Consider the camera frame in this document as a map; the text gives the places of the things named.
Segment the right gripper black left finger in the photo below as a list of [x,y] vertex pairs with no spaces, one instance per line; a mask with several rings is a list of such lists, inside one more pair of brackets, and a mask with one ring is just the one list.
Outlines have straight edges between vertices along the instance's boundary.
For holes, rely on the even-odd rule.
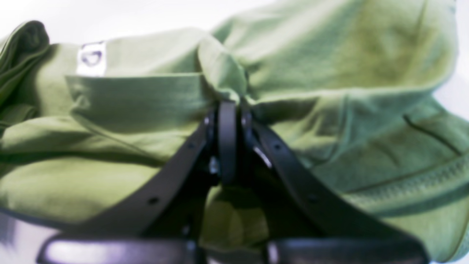
[[206,197],[236,165],[236,104],[220,103],[147,183],[48,239],[39,264],[206,264],[198,246]]

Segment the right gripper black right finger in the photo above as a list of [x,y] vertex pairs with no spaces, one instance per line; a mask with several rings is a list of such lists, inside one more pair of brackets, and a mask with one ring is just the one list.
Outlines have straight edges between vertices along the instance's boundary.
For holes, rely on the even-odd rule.
[[247,181],[268,223],[265,264],[427,264],[415,237],[365,214],[305,169],[272,130],[241,110]]

